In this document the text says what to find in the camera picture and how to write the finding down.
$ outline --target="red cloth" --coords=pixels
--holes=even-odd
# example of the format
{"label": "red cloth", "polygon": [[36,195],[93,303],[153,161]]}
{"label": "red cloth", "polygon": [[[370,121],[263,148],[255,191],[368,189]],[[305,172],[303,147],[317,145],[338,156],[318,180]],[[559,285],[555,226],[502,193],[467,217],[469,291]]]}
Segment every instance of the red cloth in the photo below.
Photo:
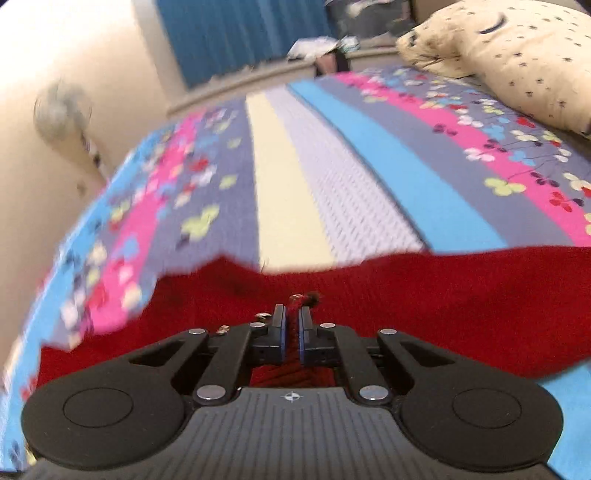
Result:
{"label": "red cloth", "polygon": [[[322,295],[316,323],[348,325],[361,336],[392,327],[505,371],[541,377],[591,352],[588,265],[591,249],[570,247],[400,254],[279,275],[221,258],[190,275],[162,278],[144,312],[121,331],[90,338],[70,353],[44,348],[38,383],[191,327],[214,332],[223,324],[250,322],[256,313],[308,291]],[[315,373],[310,384],[320,381],[310,376]],[[264,378],[259,371],[258,382]]]}

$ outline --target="pink stripe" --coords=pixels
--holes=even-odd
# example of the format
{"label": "pink stripe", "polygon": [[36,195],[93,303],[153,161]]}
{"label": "pink stripe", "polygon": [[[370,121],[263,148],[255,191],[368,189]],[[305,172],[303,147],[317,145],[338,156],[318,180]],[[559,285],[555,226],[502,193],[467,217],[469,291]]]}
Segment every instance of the pink stripe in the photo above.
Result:
{"label": "pink stripe", "polygon": [[[463,149],[482,148],[488,141],[488,137],[477,128],[470,125],[458,125],[456,114],[449,110],[419,108],[427,100],[415,99],[413,102],[405,100],[406,97],[400,97],[396,90],[387,88],[377,82],[371,82],[369,81],[369,77],[364,75],[342,73],[337,75],[336,78],[349,86],[354,86],[360,90],[367,90],[376,96],[387,98],[388,103],[391,105],[412,114],[431,127],[434,127],[436,124],[444,124],[448,127],[453,126],[453,129],[457,131],[457,135],[449,138]],[[490,154],[495,157],[495,160],[484,162],[490,170],[503,180],[525,185],[526,190],[521,195],[529,198],[536,207],[542,210],[570,237],[575,245],[581,247],[591,245],[591,236],[585,231],[585,227],[587,226],[587,222],[584,219],[585,212],[579,205],[570,202],[569,205],[573,209],[570,213],[560,206],[552,205],[549,202],[551,194],[552,192],[560,192],[560,189],[553,188],[548,184],[539,185],[531,175],[522,174],[524,173],[523,165],[509,160],[509,152],[494,151],[490,152]]]}
{"label": "pink stripe", "polygon": [[[133,205],[121,227],[118,239],[109,252],[109,260],[103,269],[100,281],[107,294],[102,306],[93,305],[90,315],[95,333],[109,333],[125,325],[129,313],[122,307],[125,290],[133,284],[138,284],[144,263],[150,251],[150,245],[158,226],[157,212],[166,200],[158,193],[158,186],[170,182],[173,169],[183,164],[184,146],[193,142],[196,136],[195,123],[201,120],[203,113],[188,117],[173,138],[169,140],[160,165],[150,174],[147,189],[143,199]],[[121,260],[117,253],[129,238],[135,238],[138,243],[138,253],[125,262],[126,267],[132,268],[131,276],[123,283],[119,281]]]}

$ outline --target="compass logo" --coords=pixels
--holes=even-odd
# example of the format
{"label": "compass logo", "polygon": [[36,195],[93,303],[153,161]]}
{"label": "compass logo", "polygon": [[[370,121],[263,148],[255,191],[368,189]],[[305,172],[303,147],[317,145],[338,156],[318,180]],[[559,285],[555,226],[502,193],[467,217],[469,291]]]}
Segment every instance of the compass logo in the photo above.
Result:
{"label": "compass logo", "polygon": [[293,403],[293,402],[295,402],[296,400],[299,400],[299,399],[301,399],[301,398],[302,398],[302,396],[301,396],[299,393],[296,393],[296,392],[294,392],[294,391],[291,391],[291,392],[289,392],[288,394],[286,394],[286,395],[283,395],[283,397],[282,397],[282,398],[284,398],[284,399],[286,399],[287,401],[289,401],[289,402]]}

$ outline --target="bedsheet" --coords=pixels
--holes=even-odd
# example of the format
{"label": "bedsheet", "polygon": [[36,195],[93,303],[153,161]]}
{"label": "bedsheet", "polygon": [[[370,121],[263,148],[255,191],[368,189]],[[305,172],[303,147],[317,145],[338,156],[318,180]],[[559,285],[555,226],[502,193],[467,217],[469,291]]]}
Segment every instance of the bedsheet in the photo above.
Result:
{"label": "bedsheet", "polygon": [[[165,273],[220,254],[276,271],[392,251],[589,246],[590,174],[530,118],[402,64],[292,83],[167,125],[129,154],[60,246],[5,371],[0,468],[27,467],[20,412],[41,345],[74,348],[121,328]],[[588,480],[591,371],[543,385],[565,414],[551,466]]]}

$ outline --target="patterned pillow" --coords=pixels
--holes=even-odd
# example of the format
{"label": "patterned pillow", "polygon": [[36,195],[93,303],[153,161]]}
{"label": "patterned pillow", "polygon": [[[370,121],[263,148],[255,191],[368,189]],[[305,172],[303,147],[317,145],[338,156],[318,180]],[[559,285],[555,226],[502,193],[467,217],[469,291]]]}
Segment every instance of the patterned pillow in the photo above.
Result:
{"label": "patterned pillow", "polygon": [[591,17],[534,0],[463,0],[397,46],[418,68],[476,73],[506,105],[548,125],[591,134]]}

